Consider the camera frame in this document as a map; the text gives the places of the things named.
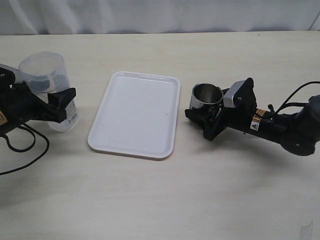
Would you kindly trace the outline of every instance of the white curtain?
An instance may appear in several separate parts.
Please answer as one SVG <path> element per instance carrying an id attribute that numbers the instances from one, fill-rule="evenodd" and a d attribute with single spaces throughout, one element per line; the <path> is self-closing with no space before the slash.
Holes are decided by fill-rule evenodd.
<path id="1" fill-rule="evenodd" d="M 320 0 L 0 0 L 0 35 L 320 30 Z"/>

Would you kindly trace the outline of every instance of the metal cup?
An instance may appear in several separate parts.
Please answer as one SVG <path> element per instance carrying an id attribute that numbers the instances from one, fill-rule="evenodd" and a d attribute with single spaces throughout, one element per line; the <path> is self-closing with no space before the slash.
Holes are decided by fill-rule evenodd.
<path id="1" fill-rule="evenodd" d="M 200 109 L 202 107 L 214 107 L 224 97 L 220 87 L 212 83 L 198 83 L 192 89 L 189 109 Z"/>

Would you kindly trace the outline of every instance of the white backdrop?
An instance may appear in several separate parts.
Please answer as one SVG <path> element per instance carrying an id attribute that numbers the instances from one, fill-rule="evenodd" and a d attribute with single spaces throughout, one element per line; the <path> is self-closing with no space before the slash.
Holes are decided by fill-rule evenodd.
<path id="1" fill-rule="evenodd" d="M 320 0 L 0 0 L 0 34 L 320 30 Z"/>

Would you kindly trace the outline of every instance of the plastic tray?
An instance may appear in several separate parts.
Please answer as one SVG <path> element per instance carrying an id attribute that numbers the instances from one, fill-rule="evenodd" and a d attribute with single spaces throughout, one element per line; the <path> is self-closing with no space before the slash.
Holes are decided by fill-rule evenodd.
<path id="1" fill-rule="evenodd" d="M 162 159 L 174 149 L 180 82 L 121 71 L 109 82 L 88 136 L 97 151 Z"/>

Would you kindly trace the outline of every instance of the table surface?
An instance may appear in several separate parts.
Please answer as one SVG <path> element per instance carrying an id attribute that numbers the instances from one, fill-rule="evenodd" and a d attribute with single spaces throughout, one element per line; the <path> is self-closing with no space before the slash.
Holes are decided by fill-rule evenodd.
<path id="1" fill-rule="evenodd" d="M 228 88 L 247 77 L 254 79 L 258 106 L 277 108 L 301 84 L 319 80 L 320 32 L 0 36 L 0 63 L 17 67 L 40 51 L 63 55 L 80 120 L 67 133 L 30 123 L 51 146 L 33 166 L 1 176 L 0 239 L 310 240 L 300 231 L 312 221 L 313 239 L 320 239 L 319 149 L 299 157 L 232 129 L 209 142 L 184 116 L 195 84 Z M 167 159 L 88 147 L 117 71 L 180 80 L 175 146 Z M 295 100 L 318 93 L 317 85 L 306 87 Z M 18 130 L 9 136 L 18 147 L 31 141 Z M 44 147 L 39 139 L 30 152 L 13 153 L 0 140 L 1 170 L 27 163 Z"/>

